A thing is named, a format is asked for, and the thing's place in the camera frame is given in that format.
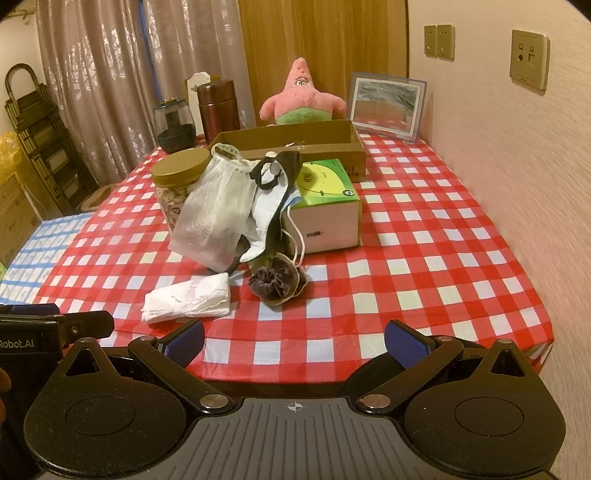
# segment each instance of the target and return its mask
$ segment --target glass jar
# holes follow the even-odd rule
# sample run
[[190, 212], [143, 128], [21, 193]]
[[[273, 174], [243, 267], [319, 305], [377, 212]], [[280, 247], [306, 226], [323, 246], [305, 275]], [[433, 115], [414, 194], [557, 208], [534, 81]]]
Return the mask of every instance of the glass jar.
[[187, 188], [201, 178], [210, 159], [205, 148], [190, 148], [164, 157], [152, 167], [156, 198], [171, 233], [189, 196]]
[[167, 154], [195, 146], [195, 123], [184, 98], [171, 98], [154, 108], [154, 123], [158, 145]]

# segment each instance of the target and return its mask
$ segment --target yellow plastic bag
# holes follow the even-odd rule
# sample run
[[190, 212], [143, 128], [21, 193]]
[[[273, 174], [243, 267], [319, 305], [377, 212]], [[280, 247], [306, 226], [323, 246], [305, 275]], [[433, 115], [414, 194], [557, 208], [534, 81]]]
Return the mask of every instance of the yellow plastic bag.
[[21, 144], [15, 132], [6, 132], [0, 137], [0, 184], [12, 175], [22, 160]]

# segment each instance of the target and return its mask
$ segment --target blue checkered cloth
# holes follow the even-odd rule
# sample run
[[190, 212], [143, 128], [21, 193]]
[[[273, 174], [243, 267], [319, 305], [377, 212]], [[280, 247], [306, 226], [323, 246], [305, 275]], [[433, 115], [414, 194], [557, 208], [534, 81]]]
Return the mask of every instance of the blue checkered cloth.
[[92, 213], [80, 213], [42, 221], [0, 283], [0, 304], [32, 303], [53, 267], [90, 217]]

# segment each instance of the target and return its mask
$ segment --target wall switch panel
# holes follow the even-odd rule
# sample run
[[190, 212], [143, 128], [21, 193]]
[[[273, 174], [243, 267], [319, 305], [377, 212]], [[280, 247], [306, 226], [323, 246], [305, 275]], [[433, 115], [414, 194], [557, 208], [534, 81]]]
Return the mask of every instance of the wall switch panel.
[[446, 60], [456, 58], [456, 28], [453, 25], [437, 26], [437, 56]]
[[425, 25], [425, 55], [437, 57], [437, 25]]
[[509, 76], [545, 92], [550, 66], [550, 40], [539, 33], [513, 30]]

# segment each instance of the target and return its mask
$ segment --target light switch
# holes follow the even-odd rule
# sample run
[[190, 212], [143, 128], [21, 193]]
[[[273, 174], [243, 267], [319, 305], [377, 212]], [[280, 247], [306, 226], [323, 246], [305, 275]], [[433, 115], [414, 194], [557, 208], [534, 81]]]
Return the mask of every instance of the light switch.
[[437, 25], [425, 25], [425, 55], [437, 57]]
[[456, 28], [453, 25], [437, 26], [437, 56], [446, 60], [456, 58]]

